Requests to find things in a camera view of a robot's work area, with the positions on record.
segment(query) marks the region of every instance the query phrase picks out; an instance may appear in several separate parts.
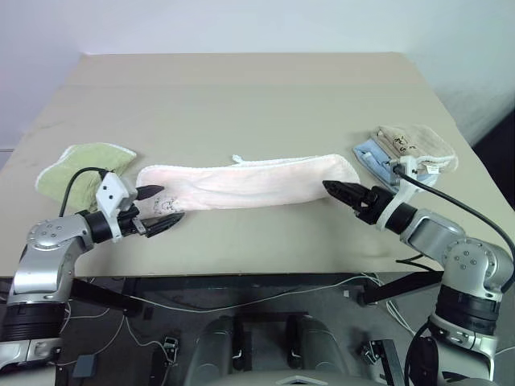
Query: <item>pink towel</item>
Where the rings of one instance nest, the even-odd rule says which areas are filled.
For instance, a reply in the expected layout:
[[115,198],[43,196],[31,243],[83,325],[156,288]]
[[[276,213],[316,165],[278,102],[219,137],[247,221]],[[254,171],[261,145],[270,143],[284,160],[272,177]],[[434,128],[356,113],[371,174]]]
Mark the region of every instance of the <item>pink towel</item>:
[[237,162],[223,167],[148,166],[138,175],[137,186],[161,185],[165,190],[138,202],[141,218],[182,211],[269,207],[306,203],[327,197],[325,179],[358,183],[348,161],[338,154]]

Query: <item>beige towel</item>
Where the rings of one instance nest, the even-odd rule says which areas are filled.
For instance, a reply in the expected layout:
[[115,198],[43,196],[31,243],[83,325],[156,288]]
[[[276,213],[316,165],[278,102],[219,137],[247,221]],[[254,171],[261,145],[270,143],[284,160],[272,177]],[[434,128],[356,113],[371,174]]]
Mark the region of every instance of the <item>beige towel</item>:
[[381,125],[372,139],[391,158],[419,158],[419,171],[423,173],[447,173],[458,167],[454,149],[426,125]]

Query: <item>white cable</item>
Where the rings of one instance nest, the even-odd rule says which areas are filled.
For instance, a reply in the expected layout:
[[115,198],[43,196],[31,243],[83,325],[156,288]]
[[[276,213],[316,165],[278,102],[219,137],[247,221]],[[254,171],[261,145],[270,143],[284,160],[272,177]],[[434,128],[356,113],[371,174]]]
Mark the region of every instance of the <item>white cable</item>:
[[511,350],[515,350],[515,346],[503,348],[502,350],[496,352],[496,356],[498,356],[500,354],[504,354],[505,352],[508,352],[508,351],[511,351]]
[[126,325],[127,325],[127,330],[129,331],[129,334],[130,336],[132,336],[132,339],[134,339],[134,341],[136,342],[136,344],[140,347],[147,347],[147,346],[150,346],[151,344],[157,344],[158,346],[161,347],[161,350],[163,350],[163,353],[164,353],[164,356],[167,358],[167,362],[168,363],[171,363],[171,360],[168,358],[168,353],[167,351],[165,350],[164,346],[158,342],[157,340],[152,340],[150,342],[147,342],[147,343],[141,343],[138,341],[138,338],[136,338],[136,335],[134,335],[134,332],[132,332],[132,329],[130,328],[130,324],[129,324],[129,319],[126,318]]
[[307,293],[310,293],[310,292],[315,292],[315,291],[320,291],[320,290],[328,290],[330,288],[335,288],[335,287],[338,287],[338,286],[343,285],[345,283],[348,283],[349,281],[352,281],[352,280],[356,280],[356,279],[370,279],[370,278],[371,278],[370,276],[366,276],[366,275],[350,277],[349,279],[340,281],[340,282],[338,282],[336,284],[332,284],[332,285],[326,285],[326,286],[323,286],[323,287],[316,287],[316,288],[311,288],[311,289],[303,289],[301,291],[284,292],[282,294],[277,294],[277,295],[274,295],[274,296],[269,296],[268,298],[258,299],[258,300],[254,300],[254,301],[247,302],[247,303],[235,304],[234,306],[226,306],[226,307],[221,307],[221,308],[213,308],[212,310],[189,310],[187,308],[165,306],[164,304],[152,302],[151,300],[147,300],[145,298],[138,298],[137,296],[130,296],[130,297],[133,298],[133,299],[137,299],[137,300],[139,300],[141,302],[145,302],[145,303],[151,304],[153,306],[165,308],[167,310],[190,312],[192,314],[211,314],[213,312],[232,310],[234,308],[240,308],[240,307],[251,306],[253,304],[258,304],[258,303],[262,303],[262,302],[268,302],[269,300],[274,300],[274,299],[277,299],[277,298],[282,298],[284,296],[307,294]]
[[[379,277],[372,277],[367,275],[366,273],[361,273],[361,275],[366,276],[370,281],[376,283],[377,285],[385,284],[381,279],[379,279]],[[386,310],[392,316],[392,318],[394,318],[402,327],[408,330],[410,334],[412,334],[413,336],[415,335],[415,331],[413,331],[408,322],[402,317],[401,313],[392,301],[386,301]]]
[[84,315],[84,316],[72,316],[70,319],[95,319],[95,318],[101,318],[105,314],[107,314],[111,309],[107,308],[104,312],[98,315]]
[[[163,304],[152,302],[152,301],[144,299],[144,298],[138,298],[136,296],[131,296],[131,298],[137,299],[137,300],[139,300],[141,302],[149,303],[149,304],[151,304],[153,306],[162,307],[162,308],[165,308],[167,310],[190,312],[190,313],[193,313],[193,314],[210,314],[210,313],[213,313],[213,312],[231,310],[231,309],[234,309],[234,308],[250,306],[250,305],[261,303],[261,302],[267,302],[269,300],[274,300],[274,299],[277,299],[277,298],[282,298],[284,296],[290,296],[290,295],[296,295],[296,294],[307,294],[307,293],[310,293],[310,292],[315,292],[315,291],[320,291],[320,290],[327,290],[329,288],[338,287],[340,285],[343,285],[343,284],[345,284],[345,283],[347,283],[347,282],[349,282],[351,280],[355,280],[355,279],[369,279],[370,281],[373,281],[373,282],[375,282],[378,285],[384,285],[384,283],[381,280],[376,279],[375,277],[371,277],[371,276],[367,275],[366,273],[361,273],[360,275],[361,276],[350,277],[349,279],[340,281],[339,283],[336,283],[336,284],[333,284],[333,285],[326,285],[326,286],[323,286],[323,287],[317,287],[317,288],[312,288],[312,289],[304,289],[304,290],[301,290],[301,291],[285,292],[283,294],[277,294],[277,295],[274,295],[274,296],[270,296],[268,298],[254,300],[252,302],[236,304],[234,306],[226,306],[226,307],[221,307],[221,308],[215,308],[215,309],[212,309],[212,310],[189,310],[189,309],[186,309],[186,308],[165,306]],[[386,303],[386,309],[388,310],[388,312],[390,313],[392,318],[394,318],[402,327],[404,327],[406,330],[408,330],[412,335],[415,335],[415,332],[413,331],[413,329],[410,327],[410,325],[407,323],[407,321],[402,317],[401,313],[397,310],[397,307],[395,307],[395,305],[391,301],[388,301]]]
[[70,304],[70,302],[66,302],[66,306],[68,306],[68,308],[67,309],[65,308],[64,310],[66,310],[68,312],[68,316],[66,317],[66,320],[64,321],[63,326],[61,327],[59,333],[64,331],[64,329],[68,325],[68,322],[70,321],[70,317],[72,316],[72,305]]
[[[120,321],[120,324],[119,324],[116,332],[114,333],[113,337],[111,338],[111,340],[108,341],[108,343],[105,346],[103,346],[103,348],[101,348],[98,351],[93,352],[92,355],[101,354],[102,352],[107,350],[109,348],[109,346],[111,346],[111,344],[113,344],[114,340],[120,335],[120,331],[122,330],[124,319],[125,319],[125,316],[122,315],[122,320]],[[76,360],[73,360],[71,362],[66,362],[66,363],[58,363],[57,365],[58,366],[68,366],[69,364],[74,364],[74,363],[76,363]]]
[[165,382],[167,381],[168,370],[170,370],[170,367],[173,364],[173,362],[170,360],[170,358],[168,358],[168,353],[165,350],[164,346],[161,344],[161,342],[158,342],[157,340],[152,340],[152,341],[147,342],[147,343],[139,342],[138,338],[136,338],[136,335],[134,334],[134,332],[132,332],[132,329],[130,328],[130,323],[129,323],[129,319],[128,318],[126,318],[126,325],[127,325],[127,330],[129,331],[130,336],[132,336],[132,339],[134,339],[134,341],[136,342],[136,344],[138,346],[140,346],[140,347],[147,347],[147,346],[150,346],[151,344],[157,344],[159,347],[161,347],[161,350],[163,350],[164,357],[167,359],[167,362],[168,362],[167,370],[164,372],[163,382],[161,382],[161,386],[164,386]]

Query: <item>wire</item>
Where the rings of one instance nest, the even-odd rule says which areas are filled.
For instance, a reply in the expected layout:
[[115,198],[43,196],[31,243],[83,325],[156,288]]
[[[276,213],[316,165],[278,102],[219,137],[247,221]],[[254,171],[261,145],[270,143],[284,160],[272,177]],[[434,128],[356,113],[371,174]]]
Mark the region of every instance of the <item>wire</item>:
[[163,350],[164,356],[167,358],[167,362],[171,363],[170,358],[168,358],[168,353],[165,350],[165,348],[164,348],[162,343],[158,342],[157,340],[152,340],[152,341],[147,342],[147,343],[141,343],[141,342],[139,342],[138,338],[136,338],[136,335],[134,334],[134,332],[130,328],[130,323],[129,323],[129,319],[128,318],[126,318],[126,325],[127,325],[127,330],[129,331],[130,336],[132,336],[132,339],[134,339],[134,341],[136,342],[136,344],[138,346],[140,346],[140,347],[147,347],[147,346],[150,346],[152,344],[158,345],[159,347],[161,347],[161,350]]
[[311,289],[303,289],[303,290],[300,290],[300,291],[283,292],[281,294],[269,296],[268,298],[253,300],[251,302],[246,302],[246,303],[241,303],[241,304],[235,304],[233,306],[226,306],[226,307],[221,307],[221,308],[213,308],[213,309],[210,309],[210,310],[188,310],[186,308],[165,306],[164,304],[160,304],[160,303],[157,303],[157,302],[152,302],[151,300],[147,300],[145,298],[138,298],[137,296],[130,296],[130,297],[133,298],[133,299],[137,299],[137,300],[139,300],[141,302],[145,302],[145,303],[151,304],[153,306],[165,308],[167,310],[181,311],[181,312],[190,312],[192,314],[211,314],[211,313],[214,313],[214,312],[225,311],[225,310],[232,310],[234,308],[240,308],[240,307],[245,307],[245,306],[251,306],[253,304],[267,302],[269,300],[274,300],[274,299],[277,299],[277,298],[282,298],[284,296],[298,295],[298,294],[308,294],[310,292],[315,292],[315,291],[320,291],[320,290],[328,290],[330,288],[338,287],[340,285],[343,285],[343,284],[345,284],[345,283],[347,283],[349,281],[355,280],[355,279],[370,279],[370,276],[365,276],[365,275],[354,276],[354,277],[350,277],[349,279],[340,281],[340,282],[338,282],[336,284],[332,284],[332,285],[326,285],[326,286],[323,286],[323,287],[316,287],[316,288],[311,288]]
[[84,315],[84,316],[72,316],[70,319],[96,319],[101,318],[105,314],[107,314],[111,309],[107,308],[104,312],[98,315]]
[[[506,234],[506,232],[503,231],[499,225],[497,225],[496,223],[491,221],[487,216],[479,213],[476,209],[469,207],[467,204],[462,203],[461,201],[455,199],[454,197],[446,195],[445,193],[443,193],[442,191],[439,191],[438,189],[434,189],[433,187],[428,187],[425,183],[420,183],[416,179],[412,179],[408,175],[405,175],[404,173],[402,173],[399,170],[399,166],[395,166],[393,168],[393,172],[396,175],[398,175],[399,177],[401,177],[402,179],[405,179],[408,183],[412,183],[416,187],[420,187],[421,189],[423,189],[425,191],[429,191],[430,193],[437,195],[441,199],[445,199],[446,201],[453,203],[454,205],[456,205],[458,207],[461,207],[464,211],[467,211],[471,215],[473,215],[473,216],[477,217],[478,219],[480,219],[481,221],[483,221],[485,224],[490,226],[494,231],[496,231],[499,234],[499,236],[502,237],[502,239],[509,246],[509,250],[512,253],[512,259],[515,258],[515,244],[513,243],[512,239],[509,238],[508,234]],[[513,284],[513,281],[515,281],[515,270],[513,271],[511,278],[502,286],[501,290],[503,293],[509,289],[509,287]]]
[[[366,273],[361,273],[361,275],[366,276],[370,281],[374,282],[377,285],[384,285],[385,283],[376,275],[375,277],[369,276]],[[397,309],[397,307],[394,305],[394,303],[391,300],[386,301],[386,310],[388,313],[394,318],[402,327],[404,327],[410,334],[415,335],[415,332],[411,328],[411,326],[408,324],[408,322],[402,317],[401,313]]]
[[395,262],[399,263],[399,264],[413,265],[414,267],[419,267],[419,268],[425,269],[426,271],[429,271],[429,272],[435,271],[434,269],[432,269],[431,267],[428,267],[427,265],[414,263],[413,261],[396,260]]
[[423,334],[426,328],[429,326],[429,322],[425,322],[415,333],[413,339],[411,339],[410,346],[408,347],[408,352],[406,353],[406,361],[404,362],[404,385],[410,386],[410,357],[413,351],[414,342]]
[[508,352],[508,351],[511,351],[511,350],[515,350],[515,346],[503,348],[502,350],[496,352],[496,356],[498,356],[500,354],[504,354],[505,352]]
[[397,263],[402,263],[402,262],[405,262],[405,261],[415,261],[415,260],[418,260],[420,258],[424,257],[424,255],[422,255],[421,253],[417,256],[413,256],[413,257],[410,257],[409,259],[399,259],[399,260],[396,260]]
[[[311,289],[303,289],[303,290],[300,290],[300,291],[283,292],[283,293],[280,293],[280,294],[277,294],[277,295],[269,296],[268,298],[253,300],[251,302],[246,302],[246,303],[241,303],[241,304],[235,304],[233,306],[225,306],[225,307],[220,307],[220,308],[212,308],[212,309],[209,309],[209,310],[189,310],[189,309],[186,309],[186,308],[166,306],[166,305],[163,305],[161,303],[152,302],[151,300],[147,300],[145,298],[138,298],[136,296],[130,296],[130,297],[133,298],[133,299],[137,299],[137,300],[139,300],[141,302],[145,302],[145,303],[151,304],[153,306],[161,307],[161,308],[164,308],[164,309],[167,309],[167,310],[180,311],[180,312],[189,312],[189,313],[192,313],[192,314],[211,314],[211,313],[215,313],[215,312],[220,312],[220,311],[225,311],[225,310],[232,310],[232,309],[235,309],[235,308],[240,308],[240,307],[245,307],[245,306],[251,306],[253,304],[258,304],[258,303],[262,303],[262,302],[268,302],[269,300],[274,300],[274,299],[282,298],[282,297],[285,297],[285,296],[296,295],[296,294],[307,294],[307,293],[310,293],[310,292],[315,292],[315,291],[320,291],[320,290],[328,290],[330,288],[338,287],[340,285],[343,285],[343,284],[345,284],[345,283],[347,283],[349,281],[355,280],[355,279],[368,279],[368,280],[374,281],[378,285],[384,285],[385,284],[381,280],[379,280],[379,279],[377,279],[375,277],[370,277],[369,275],[367,275],[365,273],[362,273],[360,276],[350,277],[349,279],[340,281],[340,282],[338,282],[336,284],[332,284],[332,285],[325,285],[325,286],[322,286],[322,287],[316,287],[316,288],[311,288]],[[397,307],[395,307],[395,305],[391,301],[388,301],[386,303],[386,305],[387,305],[386,308],[387,308],[388,312],[392,315],[392,317],[399,324],[401,324],[401,326],[406,328],[412,335],[414,335],[414,331],[411,329],[410,325],[406,322],[406,320],[402,317],[400,312],[397,310]]]
[[64,216],[64,211],[66,210],[66,203],[68,202],[68,197],[70,196],[70,190],[72,189],[72,185],[73,183],[75,182],[75,180],[77,179],[77,177],[79,177],[82,173],[84,173],[85,171],[97,171],[99,173],[106,173],[108,172],[108,170],[106,169],[102,169],[100,167],[84,167],[80,170],[78,170],[71,178],[70,178],[70,181],[68,182],[68,185],[66,186],[66,191],[64,191],[64,197],[63,197],[63,202],[61,204],[61,209],[59,210],[59,217],[62,217]]
[[70,322],[70,318],[72,316],[72,305],[70,304],[70,302],[66,302],[66,306],[68,306],[68,308],[64,309],[64,310],[68,312],[68,316],[66,317],[66,320],[64,321],[63,326],[61,327],[59,333],[64,331],[64,329],[66,328],[66,326]]
[[[107,350],[109,348],[109,346],[111,346],[111,344],[113,344],[114,340],[120,335],[120,331],[122,330],[123,321],[125,320],[125,318],[126,317],[122,315],[122,320],[120,320],[120,324],[118,325],[118,328],[117,328],[116,332],[114,333],[113,337],[111,338],[111,340],[108,341],[107,344],[105,346],[103,346],[103,348],[101,348],[98,351],[93,352],[92,355],[99,355],[99,354],[101,354],[102,352]],[[77,362],[76,360],[73,360],[71,362],[58,363],[57,365],[63,367],[63,366],[68,366],[69,364],[74,364],[76,362]]]

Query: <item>black metal frame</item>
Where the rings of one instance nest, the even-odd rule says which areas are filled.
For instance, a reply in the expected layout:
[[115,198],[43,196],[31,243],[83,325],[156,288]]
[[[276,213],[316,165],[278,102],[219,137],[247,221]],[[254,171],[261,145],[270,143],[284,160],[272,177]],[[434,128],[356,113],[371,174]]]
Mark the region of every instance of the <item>black metal frame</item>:
[[[357,273],[292,273],[266,275],[216,275],[180,277],[128,277],[123,294],[141,296],[146,291],[186,290],[197,288],[259,288],[269,286],[332,285],[355,277]],[[367,279],[356,279],[347,285],[364,286]]]
[[385,285],[365,289],[360,300],[363,304],[371,304],[438,285],[442,281],[442,275],[441,271],[411,273]]
[[135,316],[143,309],[142,302],[139,300],[79,279],[73,279],[70,298],[98,306],[114,308],[115,310],[122,310],[125,316]]

